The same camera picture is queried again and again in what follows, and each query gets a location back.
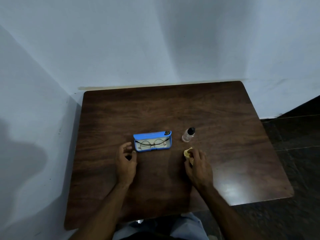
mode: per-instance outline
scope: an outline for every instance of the forearm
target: forearm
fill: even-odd
[[[228,205],[213,186],[201,188],[198,191],[218,222],[218,225],[227,240],[263,239],[260,234],[258,234],[231,206]]]
[[[91,216],[70,240],[112,239],[128,185],[116,184],[105,197],[96,213]]]

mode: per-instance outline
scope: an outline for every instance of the person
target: person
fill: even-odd
[[[131,142],[121,145],[115,159],[117,183],[105,197],[98,210],[75,232],[70,240],[119,240],[119,239],[208,239],[201,221],[193,214],[182,214],[173,225],[170,236],[154,232],[155,225],[145,224],[144,227],[129,224],[115,232],[118,216],[136,174],[137,153],[132,150]],[[216,219],[226,240],[261,240],[263,237],[251,227],[228,203],[220,196],[213,185],[213,173],[206,154],[198,149],[188,151],[194,158],[191,167],[189,159],[184,163],[186,174],[192,185],[207,204]]]

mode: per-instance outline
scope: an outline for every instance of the tabletop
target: tabletop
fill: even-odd
[[[189,127],[195,136],[181,140]],[[133,135],[172,131],[167,150],[138,153],[120,221],[206,210],[184,169],[183,151],[206,152],[213,183],[230,205],[293,196],[240,81],[87,91],[84,93],[65,228],[78,228],[116,183],[114,158]]]

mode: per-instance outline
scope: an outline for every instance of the light blue pants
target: light blue pants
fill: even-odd
[[[156,226],[156,222],[148,222],[142,224],[141,227],[127,225],[119,231],[116,231],[112,240],[127,238],[137,232],[154,232]],[[181,217],[178,218],[172,226],[170,236],[187,240],[208,240],[200,219],[192,213],[181,214]]]

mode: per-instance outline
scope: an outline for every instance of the blue eyeglass case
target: blue eyeglass case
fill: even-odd
[[[171,131],[135,134],[134,146],[137,152],[169,149],[172,145]]]

